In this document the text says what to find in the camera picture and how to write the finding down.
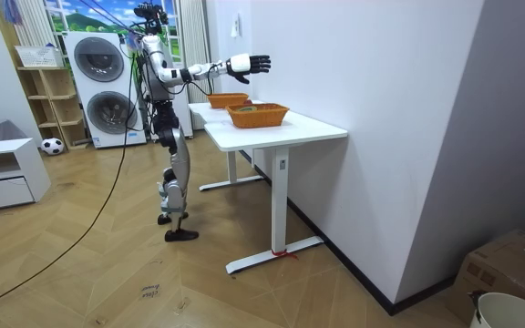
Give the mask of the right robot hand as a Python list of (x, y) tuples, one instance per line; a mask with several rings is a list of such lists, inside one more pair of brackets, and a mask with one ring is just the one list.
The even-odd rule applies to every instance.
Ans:
[(268, 73), (271, 69), (271, 59), (267, 55), (251, 56), (240, 54), (232, 56), (226, 62), (226, 74), (243, 84), (249, 84), (248, 75)]

